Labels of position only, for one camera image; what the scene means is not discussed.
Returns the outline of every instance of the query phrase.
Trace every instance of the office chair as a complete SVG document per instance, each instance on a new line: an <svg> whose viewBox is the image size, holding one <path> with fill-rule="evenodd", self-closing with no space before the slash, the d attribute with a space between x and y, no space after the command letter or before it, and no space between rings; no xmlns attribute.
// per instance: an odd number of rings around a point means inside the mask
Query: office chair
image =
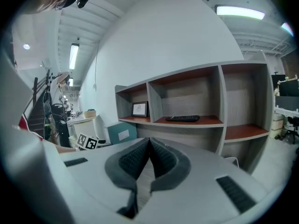
<svg viewBox="0 0 299 224"><path fill-rule="evenodd" d="M293 135L293 144L295 144L295 136L299 137L298 134L298 126L299 126L299 118L298 117L288 117L288 122L293 125L294 130L287 130L286 133L281 137L280 140L283 140L287 135Z"/></svg>

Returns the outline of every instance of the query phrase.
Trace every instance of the floor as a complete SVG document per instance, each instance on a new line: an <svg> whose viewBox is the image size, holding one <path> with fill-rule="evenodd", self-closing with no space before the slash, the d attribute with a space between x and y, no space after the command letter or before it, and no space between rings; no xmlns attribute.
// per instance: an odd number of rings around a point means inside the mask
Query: floor
<svg viewBox="0 0 299 224"><path fill-rule="evenodd" d="M293 161L297 156L296 149L298 147L299 140L296 140L296 144L293 145L288 140L270 139L252 176L269 192L287 183ZM149 160L137 180L137 204L139 210L142 209L150 198L150 183L154 179L153 164Z"/></svg>

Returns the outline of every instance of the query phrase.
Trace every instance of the fluorescent light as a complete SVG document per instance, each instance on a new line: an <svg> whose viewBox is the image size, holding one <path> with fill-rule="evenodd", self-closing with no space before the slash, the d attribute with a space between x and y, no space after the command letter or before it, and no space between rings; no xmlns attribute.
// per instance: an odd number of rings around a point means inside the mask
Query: fluorescent light
<svg viewBox="0 0 299 224"><path fill-rule="evenodd" d="M216 13L217 15L244 16L244 17L252 17L260 20L262 20L263 17L265 16L265 13L243 8L243 7L217 6Z"/></svg>
<svg viewBox="0 0 299 224"><path fill-rule="evenodd" d="M77 53L79 49L79 44L72 43L70 52L70 69L75 69Z"/></svg>
<svg viewBox="0 0 299 224"><path fill-rule="evenodd" d="M28 44L24 44L23 48L26 49L26 50L29 50L30 46Z"/></svg>
<svg viewBox="0 0 299 224"><path fill-rule="evenodd" d="M292 36L294 36L294 33L292 31L292 29L290 28L289 24L287 24L286 22L284 24L281 25L281 27L286 30L288 33L290 33Z"/></svg>

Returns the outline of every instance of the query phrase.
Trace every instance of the remote control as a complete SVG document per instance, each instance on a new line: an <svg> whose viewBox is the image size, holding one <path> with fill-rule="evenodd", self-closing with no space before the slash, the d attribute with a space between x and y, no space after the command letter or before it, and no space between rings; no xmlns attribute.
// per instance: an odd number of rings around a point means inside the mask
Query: remote control
<svg viewBox="0 0 299 224"><path fill-rule="evenodd" d="M199 115L171 116L166 118L166 121L180 121L180 122L195 122L197 120L199 120Z"/></svg>

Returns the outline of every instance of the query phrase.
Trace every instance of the brown wall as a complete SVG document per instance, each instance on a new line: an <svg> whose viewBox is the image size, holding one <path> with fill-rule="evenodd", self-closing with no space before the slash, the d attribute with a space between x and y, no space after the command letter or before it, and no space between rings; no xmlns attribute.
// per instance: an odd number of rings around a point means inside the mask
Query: brown wall
<svg viewBox="0 0 299 224"><path fill-rule="evenodd" d="M299 77L299 51L296 49L281 58L285 70L285 76L290 79Z"/></svg>

